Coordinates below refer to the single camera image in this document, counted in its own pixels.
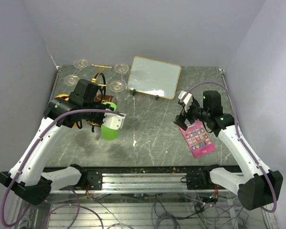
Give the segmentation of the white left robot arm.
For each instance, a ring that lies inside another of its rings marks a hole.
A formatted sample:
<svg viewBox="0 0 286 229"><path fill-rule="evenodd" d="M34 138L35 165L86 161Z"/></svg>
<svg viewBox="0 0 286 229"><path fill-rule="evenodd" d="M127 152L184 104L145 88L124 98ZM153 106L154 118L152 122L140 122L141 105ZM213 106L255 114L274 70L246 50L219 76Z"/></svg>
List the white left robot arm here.
<svg viewBox="0 0 286 229"><path fill-rule="evenodd" d="M97 93L106 95L105 86L80 79L68 96L51 100L43 113L41 125L20 160L9 171L0 172L0 183L32 205L42 203L48 195L67 186L83 189L88 184L88 171L72 164L65 169L44 172L52 148L74 126L82 128L82 121L99 126L109 124L109 117L117 117L111 105L96 100Z"/></svg>

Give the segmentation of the orange plastic goblet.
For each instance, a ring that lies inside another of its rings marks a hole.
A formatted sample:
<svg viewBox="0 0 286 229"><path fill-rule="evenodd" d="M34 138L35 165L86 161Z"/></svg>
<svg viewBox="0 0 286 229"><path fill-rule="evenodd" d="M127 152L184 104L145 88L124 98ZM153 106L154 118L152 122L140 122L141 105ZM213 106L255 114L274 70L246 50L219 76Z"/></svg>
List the orange plastic goblet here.
<svg viewBox="0 0 286 229"><path fill-rule="evenodd" d="M54 105L54 111L56 112L55 118L64 113L76 110L77 108L75 104L69 101L69 96L67 96L66 94L58 95L57 97L55 97L55 99L56 99L56 104ZM74 123L75 121L73 120L72 115L69 114L61 118L57 123L57 125L64 125L66 127L73 128Z"/></svg>

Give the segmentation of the small clear wine glass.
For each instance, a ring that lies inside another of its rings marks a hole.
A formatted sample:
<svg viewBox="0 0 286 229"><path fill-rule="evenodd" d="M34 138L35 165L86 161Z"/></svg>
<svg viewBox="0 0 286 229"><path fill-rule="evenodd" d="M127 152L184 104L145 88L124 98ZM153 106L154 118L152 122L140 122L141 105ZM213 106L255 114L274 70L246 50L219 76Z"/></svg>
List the small clear wine glass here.
<svg viewBox="0 0 286 229"><path fill-rule="evenodd" d="M114 70L121 76L121 80L124 80L124 76L129 71L129 66L125 63L118 63L115 65Z"/></svg>

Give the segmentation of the green plastic goblet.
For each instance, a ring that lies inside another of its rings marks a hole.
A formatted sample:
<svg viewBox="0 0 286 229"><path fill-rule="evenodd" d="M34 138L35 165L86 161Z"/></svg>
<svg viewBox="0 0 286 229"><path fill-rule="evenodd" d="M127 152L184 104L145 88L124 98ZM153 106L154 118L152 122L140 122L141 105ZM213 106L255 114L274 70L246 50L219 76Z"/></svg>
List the green plastic goblet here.
<svg viewBox="0 0 286 229"><path fill-rule="evenodd" d="M110 109L113 111L116 111L116 104L113 102L104 102L103 104L109 104L110 105ZM114 140L119 136L119 131L118 130L114 130L114 129L110 129L104 125L101 126L101 135L102 138L105 140Z"/></svg>

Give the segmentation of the large clear wine glass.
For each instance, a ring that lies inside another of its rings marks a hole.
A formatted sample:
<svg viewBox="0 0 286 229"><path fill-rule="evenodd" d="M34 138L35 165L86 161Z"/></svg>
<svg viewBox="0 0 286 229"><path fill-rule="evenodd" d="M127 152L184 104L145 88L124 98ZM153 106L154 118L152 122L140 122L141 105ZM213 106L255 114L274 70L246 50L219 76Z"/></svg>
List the large clear wine glass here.
<svg viewBox="0 0 286 229"><path fill-rule="evenodd" d="M73 65L76 69L83 69L89 65L89 62L87 59L77 59L74 61Z"/></svg>

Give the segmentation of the clear wine glass rack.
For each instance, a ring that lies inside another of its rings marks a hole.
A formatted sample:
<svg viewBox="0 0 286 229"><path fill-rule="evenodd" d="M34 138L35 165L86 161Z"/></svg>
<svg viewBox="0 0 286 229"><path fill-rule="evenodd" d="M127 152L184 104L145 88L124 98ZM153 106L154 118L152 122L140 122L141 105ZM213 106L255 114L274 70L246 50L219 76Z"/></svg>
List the clear wine glass rack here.
<svg viewBox="0 0 286 229"><path fill-rule="evenodd" d="M79 76L75 74L70 74L70 75L67 75L63 81L64 81L64 84L67 86L74 86L78 83L79 80L80 80Z"/></svg>

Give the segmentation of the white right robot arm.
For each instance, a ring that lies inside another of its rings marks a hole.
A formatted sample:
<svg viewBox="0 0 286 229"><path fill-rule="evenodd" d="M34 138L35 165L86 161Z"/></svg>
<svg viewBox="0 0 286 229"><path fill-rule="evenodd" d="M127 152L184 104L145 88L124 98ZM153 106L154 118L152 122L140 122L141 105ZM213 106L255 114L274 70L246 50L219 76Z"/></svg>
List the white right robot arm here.
<svg viewBox="0 0 286 229"><path fill-rule="evenodd" d="M220 165L211 165L204 169L201 185L210 189L219 185L238 196L242 206L247 210L276 205L281 191L283 176L277 170L271 170L254 152L241 134L231 114L225 114L221 104L221 96L217 91L203 93L203 106L200 106L191 93L181 91L178 103L182 106L174 123L184 131L195 121L206 123L232 153L242 175L227 171Z"/></svg>

